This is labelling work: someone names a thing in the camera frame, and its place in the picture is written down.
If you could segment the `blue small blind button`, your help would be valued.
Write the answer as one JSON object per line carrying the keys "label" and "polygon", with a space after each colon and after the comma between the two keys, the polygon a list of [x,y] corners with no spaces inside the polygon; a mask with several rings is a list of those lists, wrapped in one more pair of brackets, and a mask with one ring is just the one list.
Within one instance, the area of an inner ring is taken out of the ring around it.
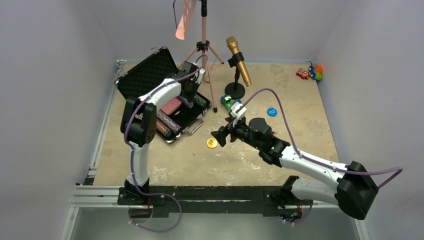
{"label": "blue small blind button", "polygon": [[267,109],[267,115],[270,117],[276,117],[278,115],[278,110],[273,107],[270,107]]}

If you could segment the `yellow big blind button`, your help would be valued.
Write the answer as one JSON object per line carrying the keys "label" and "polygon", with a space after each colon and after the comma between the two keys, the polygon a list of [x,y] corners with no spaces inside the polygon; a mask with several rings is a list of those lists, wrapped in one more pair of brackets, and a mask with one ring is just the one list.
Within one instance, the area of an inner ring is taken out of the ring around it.
{"label": "yellow big blind button", "polygon": [[209,138],[206,142],[206,145],[210,148],[210,149],[214,149],[218,146],[218,141],[215,138]]}

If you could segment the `grey green chip stack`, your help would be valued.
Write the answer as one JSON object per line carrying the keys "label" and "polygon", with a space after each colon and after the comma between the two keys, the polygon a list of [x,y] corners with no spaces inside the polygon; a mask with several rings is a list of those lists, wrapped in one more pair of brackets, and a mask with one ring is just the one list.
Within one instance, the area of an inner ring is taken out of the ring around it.
{"label": "grey green chip stack", "polygon": [[197,94],[194,96],[193,101],[202,108],[206,108],[208,106],[208,102]]}

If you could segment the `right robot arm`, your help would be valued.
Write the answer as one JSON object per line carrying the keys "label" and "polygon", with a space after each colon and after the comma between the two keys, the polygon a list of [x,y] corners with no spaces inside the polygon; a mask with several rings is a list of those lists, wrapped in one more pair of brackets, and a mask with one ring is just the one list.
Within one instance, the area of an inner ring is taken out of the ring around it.
{"label": "right robot arm", "polygon": [[289,177],[280,196],[288,204],[296,200],[319,201],[338,206],[345,214],[364,220],[379,192],[379,187],[359,162],[350,164],[332,162],[307,152],[296,150],[287,141],[274,135],[264,118],[256,117],[246,122],[229,122],[211,135],[221,147],[240,140],[258,150],[259,157],[269,165],[303,173],[312,180],[298,176]]}

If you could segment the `clear dealer button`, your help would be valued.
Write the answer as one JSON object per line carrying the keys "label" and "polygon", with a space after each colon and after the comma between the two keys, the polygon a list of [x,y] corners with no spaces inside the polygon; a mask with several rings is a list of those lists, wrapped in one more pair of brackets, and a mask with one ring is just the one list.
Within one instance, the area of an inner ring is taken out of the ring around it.
{"label": "clear dealer button", "polygon": [[249,113],[253,116],[256,116],[259,114],[259,109],[255,106],[252,106],[248,109]]}

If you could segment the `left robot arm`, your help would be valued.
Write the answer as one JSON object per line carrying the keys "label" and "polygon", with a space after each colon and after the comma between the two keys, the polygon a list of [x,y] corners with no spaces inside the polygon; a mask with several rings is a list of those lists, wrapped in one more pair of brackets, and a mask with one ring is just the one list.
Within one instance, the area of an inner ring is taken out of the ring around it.
{"label": "left robot arm", "polygon": [[178,69],[155,63],[146,67],[141,62],[115,82],[126,99],[120,130],[129,147],[129,174],[119,188],[118,205],[148,205],[163,203],[167,193],[150,192],[148,174],[149,147],[157,133],[157,114],[177,96],[192,99],[197,94],[205,73],[204,65],[184,62]]}

